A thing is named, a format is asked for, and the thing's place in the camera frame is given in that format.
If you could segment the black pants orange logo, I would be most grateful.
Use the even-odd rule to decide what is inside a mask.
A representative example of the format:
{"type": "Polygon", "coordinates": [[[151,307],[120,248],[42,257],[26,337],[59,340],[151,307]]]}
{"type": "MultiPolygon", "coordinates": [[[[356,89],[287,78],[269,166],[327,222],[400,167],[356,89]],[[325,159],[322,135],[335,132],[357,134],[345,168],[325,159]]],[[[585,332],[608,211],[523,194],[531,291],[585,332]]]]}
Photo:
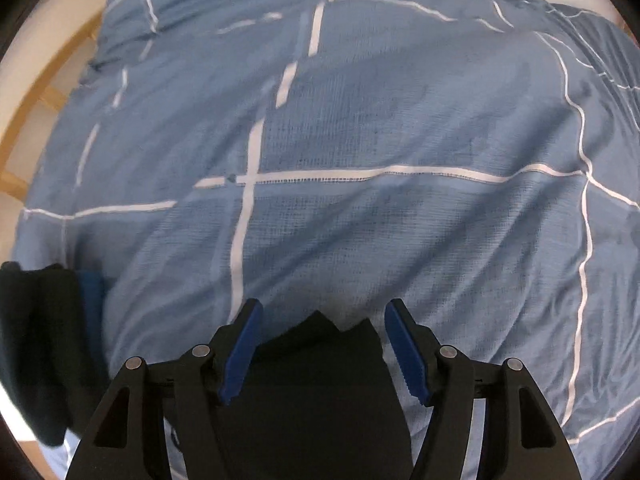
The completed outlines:
{"type": "Polygon", "coordinates": [[[256,349],[217,410],[235,479],[407,479],[411,437],[378,332],[339,330],[316,311],[256,349]]]}

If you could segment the dark folded clothes pile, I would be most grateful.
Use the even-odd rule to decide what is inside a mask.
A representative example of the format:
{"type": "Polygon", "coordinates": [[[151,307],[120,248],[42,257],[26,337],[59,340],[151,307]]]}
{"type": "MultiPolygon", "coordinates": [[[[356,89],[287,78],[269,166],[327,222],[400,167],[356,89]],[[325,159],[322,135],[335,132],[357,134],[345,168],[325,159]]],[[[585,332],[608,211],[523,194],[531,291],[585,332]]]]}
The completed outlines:
{"type": "Polygon", "coordinates": [[[1,266],[1,385],[49,448],[82,435],[110,383],[89,350],[78,271],[1,266]]]}

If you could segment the blue checked duvet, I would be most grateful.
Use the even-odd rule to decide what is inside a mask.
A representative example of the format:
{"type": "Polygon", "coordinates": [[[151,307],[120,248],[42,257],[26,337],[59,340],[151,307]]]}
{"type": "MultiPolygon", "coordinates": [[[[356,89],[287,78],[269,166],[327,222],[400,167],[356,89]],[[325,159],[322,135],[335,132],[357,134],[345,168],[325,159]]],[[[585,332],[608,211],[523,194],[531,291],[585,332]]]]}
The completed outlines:
{"type": "Polygon", "coordinates": [[[639,431],[639,49],[546,0],[107,0],[14,254],[100,272],[107,367],[259,299],[404,300],[521,359],[580,473],[639,431]]]}

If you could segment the wooden bunk bed frame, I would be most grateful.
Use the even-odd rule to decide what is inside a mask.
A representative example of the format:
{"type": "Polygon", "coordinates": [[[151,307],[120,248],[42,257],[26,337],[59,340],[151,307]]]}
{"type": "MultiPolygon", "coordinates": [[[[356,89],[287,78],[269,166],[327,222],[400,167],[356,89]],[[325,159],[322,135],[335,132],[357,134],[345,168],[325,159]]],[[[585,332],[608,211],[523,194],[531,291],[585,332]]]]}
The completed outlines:
{"type": "Polygon", "coordinates": [[[55,88],[55,86],[52,86],[51,81],[87,38],[92,40],[98,38],[100,26],[101,13],[95,13],[58,49],[52,60],[47,62],[47,65],[43,67],[35,81],[30,85],[26,96],[21,100],[20,105],[11,117],[9,125],[6,126],[2,133],[1,192],[19,200],[21,203],[25,201],[29,184],[24,179],[17,177],[16,174],[6,170],[6,163],[15,148],[17,139],[30,112],[38,102],[46,104],[47,107],[58,113],[63,109],[68,96],[58,88],[55,88]]]}

